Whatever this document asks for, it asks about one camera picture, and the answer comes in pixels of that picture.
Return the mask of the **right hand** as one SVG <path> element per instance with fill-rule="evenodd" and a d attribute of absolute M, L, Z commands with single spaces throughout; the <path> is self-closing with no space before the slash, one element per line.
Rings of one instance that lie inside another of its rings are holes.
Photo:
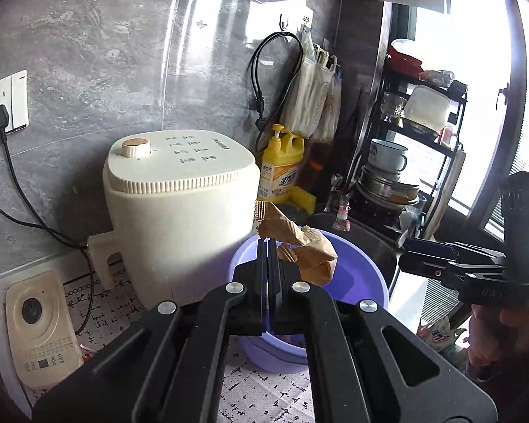
<path fill-rule="evenodd" d="M 507 309 L 472 306 L 469 321 L 468 360 L 488 367 L 503 358 L 529 351 L 529 306 Z"/>

